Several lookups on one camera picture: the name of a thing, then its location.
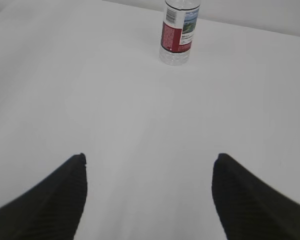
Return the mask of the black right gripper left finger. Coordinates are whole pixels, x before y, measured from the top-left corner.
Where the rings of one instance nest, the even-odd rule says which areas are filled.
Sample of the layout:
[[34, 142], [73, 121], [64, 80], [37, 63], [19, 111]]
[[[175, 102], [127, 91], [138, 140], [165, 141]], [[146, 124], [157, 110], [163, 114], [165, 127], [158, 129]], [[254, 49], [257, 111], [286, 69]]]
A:
[[73, 155], [33, 188], [0, 207], [0, 240], [72, 240], [84, 212], [86, 156]]

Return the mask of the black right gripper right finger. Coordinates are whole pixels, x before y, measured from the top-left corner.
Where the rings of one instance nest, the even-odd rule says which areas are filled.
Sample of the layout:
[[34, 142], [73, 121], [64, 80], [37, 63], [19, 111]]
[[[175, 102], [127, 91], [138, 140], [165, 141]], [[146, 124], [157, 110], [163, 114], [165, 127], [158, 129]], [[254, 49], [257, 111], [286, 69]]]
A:
[[214, 162], [211, 192], [228, 240], [300, 240], [300, 204], [226, 153]]

